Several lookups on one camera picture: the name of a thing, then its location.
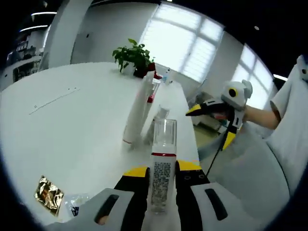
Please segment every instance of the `green leaves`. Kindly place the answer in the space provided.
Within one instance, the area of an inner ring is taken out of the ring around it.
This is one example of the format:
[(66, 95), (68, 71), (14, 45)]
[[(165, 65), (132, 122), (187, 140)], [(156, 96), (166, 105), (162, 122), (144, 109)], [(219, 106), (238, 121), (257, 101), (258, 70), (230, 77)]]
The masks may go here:
[(118, 47), (112, 52), (115, 63), (119, 63), (120, 72), (128, 66), (129, 62), (134, 63), (134, 66), (138, 69), (146, 69), (151, 63), (150, 51), (144, 50), (144, 44), (137, 45), (137, 42), (131, 38), (128, 41), (132, 44), (131, 48), (127, 48), (126, 46)]

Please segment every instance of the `gold foil packet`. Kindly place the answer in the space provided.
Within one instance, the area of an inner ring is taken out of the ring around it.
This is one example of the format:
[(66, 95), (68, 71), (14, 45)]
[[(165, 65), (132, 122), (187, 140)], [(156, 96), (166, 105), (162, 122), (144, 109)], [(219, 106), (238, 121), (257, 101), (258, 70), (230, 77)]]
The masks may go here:
[(41, 176), (38, 184), (34, 197), (57, 217), (64, 196), (63, 192), (44, 176)]

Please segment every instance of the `person's arm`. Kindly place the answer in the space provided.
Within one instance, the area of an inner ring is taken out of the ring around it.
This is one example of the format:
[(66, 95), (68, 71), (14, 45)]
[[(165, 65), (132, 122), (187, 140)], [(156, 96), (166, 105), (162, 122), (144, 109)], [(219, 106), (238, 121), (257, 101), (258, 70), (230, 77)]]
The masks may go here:
[(276, 129), (281, 121), (278, 110), (273, 111), (260, 110), (251, 106), (246, 106), (244, 121), (251, 121), (260, 126)]

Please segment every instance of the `ceiling light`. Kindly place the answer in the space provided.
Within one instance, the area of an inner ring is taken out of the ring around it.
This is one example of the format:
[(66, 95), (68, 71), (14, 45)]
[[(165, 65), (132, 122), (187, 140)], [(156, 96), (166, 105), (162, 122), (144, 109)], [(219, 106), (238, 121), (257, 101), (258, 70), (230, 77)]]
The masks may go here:
[(31, 14), (31, 16), (38, 15), (38, 14), (57, 14), (57, 12), (37, 12), (37, 13)]
[(48, 25), (43, 25), (43, 26), (32, 26), (32, 27), (28, 27), (25, 29), (20, 30), (19, 32), (25, 31), (25, 30), (30, 30), (30, 29), (34, 29), (34, 28), (40, 28), (40, 27), (48, 27)]
[(274, 74), (274, 77), (275, 77), (275, 78), (278, 78), (278, 79), (281, 79), (281, 80), (284, 80), (284, 81), (287, 81), (287, 80), (288, 80), (288, 78), (282, 77), (282, 76), (279, 76), (279, 75), (276, 75), (276, 74)]

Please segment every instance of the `potted plant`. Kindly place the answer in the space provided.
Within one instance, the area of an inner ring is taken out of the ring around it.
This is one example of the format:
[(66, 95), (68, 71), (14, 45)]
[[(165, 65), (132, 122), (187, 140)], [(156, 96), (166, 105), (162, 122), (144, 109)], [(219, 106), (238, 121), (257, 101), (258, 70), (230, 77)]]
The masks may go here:
[(130, 38), (128, 41), (132, 44), (131, 48), (124, 46), (113, 51), (112, 56), (115, 63), (119, 63), (120, 72), (128, 68), (128, 71), (126, 70), (128, 74), (132, 70), (132, 74), (135, 76), (144, 77), (149, 64), (152, 62), (150, 61), (150, 52), (143, 49), (144, 44), (137, 45), (137, 42)]

